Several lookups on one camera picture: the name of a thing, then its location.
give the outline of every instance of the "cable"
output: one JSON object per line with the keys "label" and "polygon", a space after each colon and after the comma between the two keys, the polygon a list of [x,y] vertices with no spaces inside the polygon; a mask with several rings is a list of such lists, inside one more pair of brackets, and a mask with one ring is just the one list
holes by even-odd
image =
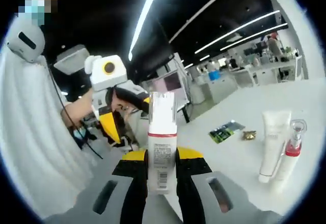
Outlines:
{"label": "cable", "polygon": [[78,130],[78,128],[77,128],[77,126],[75,125],[75,123],[72,121],[72,118],[69,116],[69,114],[68,114],[68,112],[67,112],[67,110],[66,110],[66,107],[64,106],[64,104],[63,104],[63,102],[62,102],[62,100],[61,100],[61,96],[60,96],[60,94],[59,94],[58,88],[57,88],[57,86],[56,86],[55,79],[54,79],[54,77],[53,77],[53,75],[52,75],[52,72],[51,72],[49,66],[47,66],[47,68],[48,68],[48,70],[49,70],[49,73],[50,73],[50,77],[51,77],[52,83],[53,83],[53,85],[54,85],[54,87],[55,87],[55,90],[56,90],[57,96],[58,96],[58,98],[59,98],[59,100],[60,100],[60,103],[61,103],[61,105],[62,105],[62,108],[63,108],[63,110],[65,111],[67,117],[69,118],[69,120],[70,120],[72,126],[73,126],[77,131],[78,131],[78,133],[80,134],[80,136],[81,136],[82,139],[84,140],[84,143],[87,144],[87,146],[88,146],[88,147],[89,147],[89,148],[94,152],[94,154],[96,154],[99,158],[103,159],[102,156],[100,156],[98,153],[96,153],[95,150],[94,150],[94,149],[89,145],[89,143],[87,142],[87,138],[85,138],[85,137],[81,134],[81,132]]}

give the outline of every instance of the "white cabinet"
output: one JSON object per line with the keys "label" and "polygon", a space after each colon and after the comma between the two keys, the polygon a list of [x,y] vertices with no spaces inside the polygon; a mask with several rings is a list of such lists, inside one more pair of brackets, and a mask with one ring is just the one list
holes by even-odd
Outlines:
{"label": "white cabinet", "polygon": [[237,84],[229,75],[207,83],[214,103],[219,103],[237,90]]}

